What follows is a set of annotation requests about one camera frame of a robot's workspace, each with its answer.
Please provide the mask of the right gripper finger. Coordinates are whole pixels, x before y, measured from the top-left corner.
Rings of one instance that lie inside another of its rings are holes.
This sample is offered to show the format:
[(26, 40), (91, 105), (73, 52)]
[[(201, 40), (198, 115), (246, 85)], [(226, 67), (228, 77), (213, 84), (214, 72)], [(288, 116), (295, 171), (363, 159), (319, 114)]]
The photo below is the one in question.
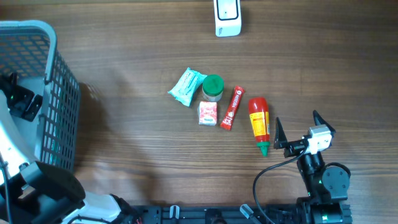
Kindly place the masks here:
[(285, 135), (282, 123), (279, 117), (275, 119), (275, 138), (274, 138), (274, 149), (283, 149), (288, 145), (287, 137)]
[(336, 133), (336, 130), (320, 116), (317, 110), (313, 110), (313, 119), (316, 126), (324, 124), (330, 130), (331, 134)]

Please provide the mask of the red sauce bottle green cap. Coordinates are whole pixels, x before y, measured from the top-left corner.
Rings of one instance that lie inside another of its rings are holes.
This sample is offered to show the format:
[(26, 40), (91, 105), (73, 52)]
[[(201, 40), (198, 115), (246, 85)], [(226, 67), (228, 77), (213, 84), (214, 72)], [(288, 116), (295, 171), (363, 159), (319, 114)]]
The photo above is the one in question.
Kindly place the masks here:
[(266, 99), (264, 97), (251, 98), (248, 102), (248, 111), (256, 146), (262, 155), (267, 157), (270, 146), (270, 122)]

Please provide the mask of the red Nescafe stick sachet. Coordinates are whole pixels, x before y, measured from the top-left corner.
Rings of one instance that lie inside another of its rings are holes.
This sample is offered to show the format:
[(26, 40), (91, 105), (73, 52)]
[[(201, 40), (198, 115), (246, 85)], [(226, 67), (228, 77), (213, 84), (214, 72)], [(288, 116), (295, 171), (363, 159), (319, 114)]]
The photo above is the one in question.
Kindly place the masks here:
[(241, 86), (235, 86), (233, 97), (231, 98), (231, 102), (228, 106), (226, 114), (220, 124), (220, 127), (226, 130), (230, 130), (233, 125), (234, 117), (236, 116), (236, 112), (239, 108), (239, 104), (241, 102), (241, 98), (244, 95), (244, 88)]

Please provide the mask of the red white small packet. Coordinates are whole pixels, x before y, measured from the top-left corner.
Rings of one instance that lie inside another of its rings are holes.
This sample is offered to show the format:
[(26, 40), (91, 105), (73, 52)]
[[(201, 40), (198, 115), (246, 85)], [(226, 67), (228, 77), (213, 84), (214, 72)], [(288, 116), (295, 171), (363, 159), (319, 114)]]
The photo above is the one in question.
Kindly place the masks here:
[(200, 102), (198, 106), (198, 124), (206, 126), (215, 126), (217, 124), (217, 102)]

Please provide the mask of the green lid jar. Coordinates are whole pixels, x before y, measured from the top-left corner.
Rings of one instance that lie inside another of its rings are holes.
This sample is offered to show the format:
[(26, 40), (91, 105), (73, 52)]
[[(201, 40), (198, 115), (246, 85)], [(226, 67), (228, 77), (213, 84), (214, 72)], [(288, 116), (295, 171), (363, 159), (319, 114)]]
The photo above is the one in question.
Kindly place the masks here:
[(219, 75), (208, 75), (202, 83), (202, 90), (205, 101), (220, 101), (224, 91), (224, 80)]

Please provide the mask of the teal tissue pack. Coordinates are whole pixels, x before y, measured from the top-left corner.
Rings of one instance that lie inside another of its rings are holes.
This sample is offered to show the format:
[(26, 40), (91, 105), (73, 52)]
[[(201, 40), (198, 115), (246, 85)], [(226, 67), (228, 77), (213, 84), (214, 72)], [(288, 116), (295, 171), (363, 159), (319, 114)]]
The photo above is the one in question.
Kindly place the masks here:
[(201, 74), (200, 72), (188, 67), (175, 86), (168, 91), (168, 93), (177, 101), (181, 102), (181, 104), (189, 107), (192, 102), (193, 95), (206, 77), (207, 75)]

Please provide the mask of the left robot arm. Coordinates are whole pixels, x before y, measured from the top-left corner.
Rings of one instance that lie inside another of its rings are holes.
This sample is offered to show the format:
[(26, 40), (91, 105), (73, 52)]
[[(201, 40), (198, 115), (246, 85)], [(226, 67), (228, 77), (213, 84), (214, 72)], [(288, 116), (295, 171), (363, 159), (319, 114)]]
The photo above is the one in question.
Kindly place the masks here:
[(115, 195), (83, 189), (69, 171), (37, 161), (12, 118), (32, 121), (42, 97), (1, 75), (1, 219), (8, 223), (139, 223)]

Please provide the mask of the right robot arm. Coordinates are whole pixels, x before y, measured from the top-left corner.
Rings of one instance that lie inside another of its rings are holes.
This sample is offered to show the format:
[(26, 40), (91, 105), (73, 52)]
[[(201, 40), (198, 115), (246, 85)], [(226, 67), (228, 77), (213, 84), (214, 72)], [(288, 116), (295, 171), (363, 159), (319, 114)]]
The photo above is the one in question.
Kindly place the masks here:
[(313, 111), (315, 125), (300, 140), (288, 141), (280, 119), (276, 119), (274, 147), (283, 149), (284, 156), (296, 157), (308, 195), (295, 204), (270, 205), (277, 223), (336, 223), (353, 222), (348, 199), (350, 170), (338, 162), (326, 164), (321, 152), (331, 147), (336, 131), (317, 111)]

